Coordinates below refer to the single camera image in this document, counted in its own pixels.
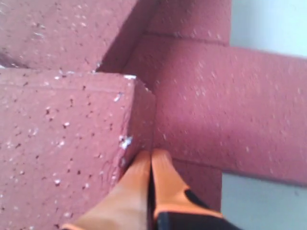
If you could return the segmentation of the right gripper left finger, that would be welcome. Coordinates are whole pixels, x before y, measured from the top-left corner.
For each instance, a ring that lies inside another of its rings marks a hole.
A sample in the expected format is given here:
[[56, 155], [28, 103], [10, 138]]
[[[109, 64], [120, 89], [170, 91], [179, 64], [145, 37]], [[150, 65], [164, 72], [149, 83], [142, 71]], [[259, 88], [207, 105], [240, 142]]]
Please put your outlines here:
[[151, 157], [140, 151], [112, 191], [63, 230], [146, 230]]

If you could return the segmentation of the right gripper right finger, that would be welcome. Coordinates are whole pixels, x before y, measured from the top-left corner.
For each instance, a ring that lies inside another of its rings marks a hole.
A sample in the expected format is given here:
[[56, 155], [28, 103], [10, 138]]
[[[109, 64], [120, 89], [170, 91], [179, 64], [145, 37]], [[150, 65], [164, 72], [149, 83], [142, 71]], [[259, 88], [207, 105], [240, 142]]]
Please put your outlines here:
[[223, 215], [200, 200], [173, 166], [167, 150], [152, 152], [154, 220], [158, 230], [221, 230]]

